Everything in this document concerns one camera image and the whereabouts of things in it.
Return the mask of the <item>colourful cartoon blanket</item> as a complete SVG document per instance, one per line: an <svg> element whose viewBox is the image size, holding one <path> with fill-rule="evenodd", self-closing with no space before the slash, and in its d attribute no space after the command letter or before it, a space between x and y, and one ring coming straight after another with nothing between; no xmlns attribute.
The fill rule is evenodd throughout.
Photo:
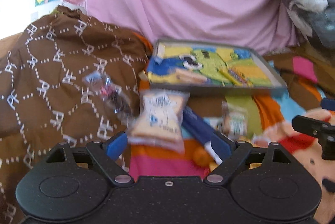
<svg viewBox="0 0 335 224"><path fill-rule="evenodd" d="M293 131L297 115L334 123L334 113L323 110L323 98L334 98L334 53L319 53L310 44L269 53L265 59L277 69L287 83L280 97L227 97L227 102L247 110L247 135L263 135L283 145L318 181L321 203L315 214L319 223L334 223L334 162L321 157L321 146L315 138ZM150 146L132 146L130 174L139 176L200 176L215 169L198 167L192 161L197 147L203 147L183 132L184 154Z"/></svg>

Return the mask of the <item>white toast bread packet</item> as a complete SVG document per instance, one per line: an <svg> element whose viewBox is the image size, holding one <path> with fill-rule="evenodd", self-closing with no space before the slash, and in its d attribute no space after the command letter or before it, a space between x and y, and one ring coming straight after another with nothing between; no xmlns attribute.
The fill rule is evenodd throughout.
<svg viewBox="0 0 335 224"><path fill-rule="evenodd" d="M189 97L189 93L181 91L141 91L140 115L127 130L128 142L184 153L181 125Z"/></svg>

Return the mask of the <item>dark blue white packet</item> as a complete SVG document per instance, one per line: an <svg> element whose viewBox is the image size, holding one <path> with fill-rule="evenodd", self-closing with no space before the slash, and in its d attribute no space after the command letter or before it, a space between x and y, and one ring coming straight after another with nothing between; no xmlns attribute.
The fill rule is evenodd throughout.
<svg viewBox="0 0 335 224"><path fill-rule="evenodd" d="M220 165L228 159L234 149L234 143L198 116L190 107L183 110L182 127L212 156L216 164Z"/></svg>

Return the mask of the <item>wafer biscuit sticks packet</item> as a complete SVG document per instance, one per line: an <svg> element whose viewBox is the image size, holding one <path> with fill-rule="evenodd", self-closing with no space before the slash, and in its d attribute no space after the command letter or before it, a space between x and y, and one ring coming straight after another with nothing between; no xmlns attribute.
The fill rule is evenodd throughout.
<svg viewBox="0 0 335 224"><path fill-rule="evenodd" d="M177 68L175 70L176 78L183 83L206 83L207 77L194 73L190 70Z"/></svg>

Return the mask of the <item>clear packet dark snack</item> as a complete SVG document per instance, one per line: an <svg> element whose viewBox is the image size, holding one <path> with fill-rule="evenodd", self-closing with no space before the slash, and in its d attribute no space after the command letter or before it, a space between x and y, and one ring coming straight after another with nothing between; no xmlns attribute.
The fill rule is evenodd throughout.
<svg viewBox="0 0 335 224"><path fill-rule="evenodd" d="M104 106L115 114L123 125L129 125L133 119L131 101L121 86L115 84L108 74L97 70L84 76L82 81L91 91L98 94Z"/></svg>

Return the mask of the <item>orange mandarin fruit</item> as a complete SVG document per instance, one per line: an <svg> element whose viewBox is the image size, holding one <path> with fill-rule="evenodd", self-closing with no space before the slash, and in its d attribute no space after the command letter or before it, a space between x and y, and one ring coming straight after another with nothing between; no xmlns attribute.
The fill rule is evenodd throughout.
<svg viewBox="0 0 335 224"><path fill-rule="evenodd" d="M206 168L209 167L212 162L214 162L214 159L203 147L197 147L193 152L192 161L198 167Z"/></svg>

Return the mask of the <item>grey tray with frog drawing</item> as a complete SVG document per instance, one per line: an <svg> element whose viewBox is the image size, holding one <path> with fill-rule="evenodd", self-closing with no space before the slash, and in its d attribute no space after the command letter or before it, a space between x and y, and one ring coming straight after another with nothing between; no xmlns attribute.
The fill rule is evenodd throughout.
<svg viewBox="0 0 335 224"><path fill-rule="evenodd" d="M244 74L253 87L239 87L219 69L233 67ZM183 83L177 68L207 77L206 83ZM279 73L256 51L227 44L192 40L158 40L147 67L152 88L186 91L192 95L274 95L287 90Z"/></svg>

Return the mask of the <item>sausage pack four pieces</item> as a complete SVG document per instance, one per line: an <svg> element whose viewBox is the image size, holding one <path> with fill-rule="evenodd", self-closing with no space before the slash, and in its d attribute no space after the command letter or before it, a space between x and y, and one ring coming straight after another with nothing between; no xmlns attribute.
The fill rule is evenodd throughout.
<svg viewBox="0 0 335 224"><path fill-rule="evenodd" d="M251 142L255 147L268 147L271 140L263 135L254 135Z"/></svg>

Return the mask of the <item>brown PF patterned cloth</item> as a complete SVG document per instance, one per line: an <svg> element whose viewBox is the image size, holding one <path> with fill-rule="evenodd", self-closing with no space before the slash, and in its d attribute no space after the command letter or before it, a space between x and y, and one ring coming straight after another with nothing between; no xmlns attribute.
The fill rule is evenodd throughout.
<svg viewBox="0 0 335 224"><path fill-rule="evenodd" d="M21 221L15 188L54 145L80 147L124 129L84 77L108 74L137 109L152 50L130 29L63 6L26 27L1 58L1 223Z"/></svg>

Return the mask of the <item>small green label biscuit packet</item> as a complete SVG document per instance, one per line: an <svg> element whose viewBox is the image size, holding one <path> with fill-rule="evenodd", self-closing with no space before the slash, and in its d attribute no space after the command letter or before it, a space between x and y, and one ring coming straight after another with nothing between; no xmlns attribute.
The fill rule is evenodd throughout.
<svg viewBox="0 0 335 224"><path fill-rule="evenodd" d="M222 102L222 120L217 128L230 140L236 141L247 134L247 110L227 102Z"/></svg>

